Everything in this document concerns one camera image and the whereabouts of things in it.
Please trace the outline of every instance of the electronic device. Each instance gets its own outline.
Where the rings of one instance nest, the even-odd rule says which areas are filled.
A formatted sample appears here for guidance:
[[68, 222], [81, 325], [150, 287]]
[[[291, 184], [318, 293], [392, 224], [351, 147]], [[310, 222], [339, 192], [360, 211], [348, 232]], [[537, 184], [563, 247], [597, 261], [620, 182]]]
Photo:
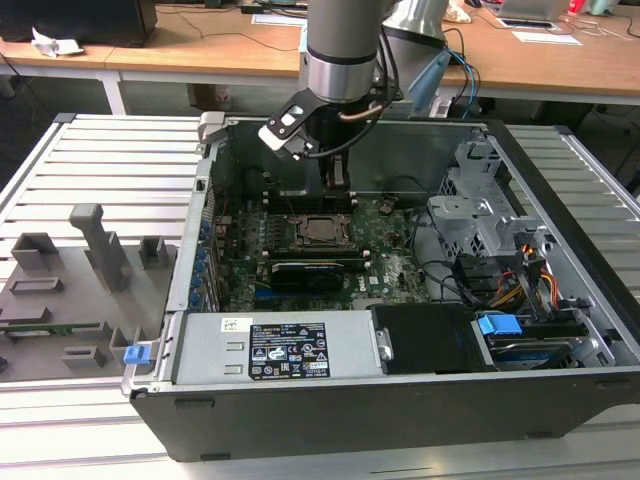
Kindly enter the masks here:
[[3, 0], [0, 37], [30, 40], [35, 28], [51, 38], [142, 47], [157, 22], [153, 0]]
[[131, 347], [172, 458], [558, 437], [637, 401], [640, 305], [501, 123], [378, 122], [335, 197], [263, 123], [202, 117], [162, 332]]
[[570, 0], [504, 0], [502, 3], [483, 3], [499, 18], [555, 21], [567, 12]]

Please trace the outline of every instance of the metal bracket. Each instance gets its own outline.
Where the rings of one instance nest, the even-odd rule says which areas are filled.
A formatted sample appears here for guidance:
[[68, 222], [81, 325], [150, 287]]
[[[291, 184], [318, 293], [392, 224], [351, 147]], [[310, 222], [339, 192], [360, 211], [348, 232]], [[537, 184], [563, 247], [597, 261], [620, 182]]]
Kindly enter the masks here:
[[535, 233], [536, 230], [547, 227], [542, 220], [534, 217], [503, 217], [496, 225], [496, 233], [498, 234], [500, 248], [514, 249], [513, 236], [522, 231], [530, 231]]
[[224, 112], [205, 112], [198, 122], [198, 138], [201, 144], [217, 142], [226, 135]]

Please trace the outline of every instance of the paper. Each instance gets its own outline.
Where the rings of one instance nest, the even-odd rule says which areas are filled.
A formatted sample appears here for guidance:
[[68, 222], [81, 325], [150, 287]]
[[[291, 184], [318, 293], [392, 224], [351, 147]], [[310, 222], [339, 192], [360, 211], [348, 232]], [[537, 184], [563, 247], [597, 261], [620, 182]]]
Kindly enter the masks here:
[[306, 27], [306, 18], [285, 17], [283, 15], [274, 15], [272, 13], [259, 13], [253, 15], [251, 23], [256, 25], [280, 25], [288, 27]]
[[48, 57], [56, 58], [58, 55], [74, 55], [84, 52], [75, 40], [56, 40], [55, 38], [49, 38], [46, 35], [38, 33], [35, 28], [32, 28], [31, 31], [33, 32], [31, 45], [36, 47], [41, 54], [47, 55]]
[[576, 40], [573, 35], [554, 35], [553, 33], [538, 32], [511, 32], [521, 42], [533, 43], [554, 43], [558, 45], [579, 45], [582, 44]]

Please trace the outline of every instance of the wooden desk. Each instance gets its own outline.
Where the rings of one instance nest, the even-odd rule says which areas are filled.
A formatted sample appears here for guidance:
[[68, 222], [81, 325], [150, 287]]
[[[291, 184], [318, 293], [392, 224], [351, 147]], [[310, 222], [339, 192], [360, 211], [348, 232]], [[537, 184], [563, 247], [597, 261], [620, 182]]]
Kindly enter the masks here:
[[204, 13], [199, 9], [168, 6], [159, 6], [156, 10], [158, 25], [145, 48], [114, 49], [106, 60], [107, 68], [298, 76], [298, 27], [253, 25], [252, 16], [243, 15], [239, 10]]
[[[616, 13], [632, 16], [634, 33], [640, 33], [640, 8], [616, 7]], [[583, 46], [525, 43], [509, 29], [500, 27], [486, 9], [470, 12], [471, 24], [443, 24], [457, 27], [464, 36], [468, 61], [482, 78], [482, 94], [502, 98], [531, 100], [584, 101], [587, 103], [640, 103], [640, 39], [626, 34], [629, 20], [622, 17], [580, 18], [598, 22], [602, 28], [631, 40], [609, 35], [600, 37], [576, 26], [561, 25]], [[589, 25], [571, 20], [579, 27]], [[456, 32], [448, 32], [451, 48], [460, 51]], [[452, 91], [464, 82], [462, 68], [450, 68], [443, 79], [442, 91]]]
[[[27, 43], [0, 43], [0, 51], [23, 75], [100, 80], [114, 114], [126, 113], [123, 80], [297, 86], [300, 28], [253, 25], [250, 15], [237, 10], [221, 13], [184, 5], [159, 5], [157, 10], [157, 29], [142, 49], [86, 46], [86, 55], [58, 59], [40, 55]], [[634, 30], [640, 33], [640, 8], [617, 7], [616, 12], [636, 19]], [[640, 39], [596, 37], [565, 25], [583, 46], [523, 43], [510, 29], [492, 27], [499, 24], [488, 11], [470, 13], [482, 18], [443, 26], [462, 31], [469, 62], [482, 76], [483, 96], [640, 104]], [[627, 37], [626, 18], [583, 18]], [[456, 33], [447, 38], [459, 50]], [[11, 70], [0, 63], [0, 74]], [[463, 82], [462, 69], [450, 68], [439, 95], [455, 95]]]

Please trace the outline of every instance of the warning label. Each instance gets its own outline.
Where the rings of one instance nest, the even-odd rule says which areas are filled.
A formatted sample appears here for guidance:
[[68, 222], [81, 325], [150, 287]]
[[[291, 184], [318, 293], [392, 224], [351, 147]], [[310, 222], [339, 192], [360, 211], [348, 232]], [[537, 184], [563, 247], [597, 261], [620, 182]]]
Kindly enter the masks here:
[[329, 377], [324, 323], [251, 325], [249, 376], [253, 380]]

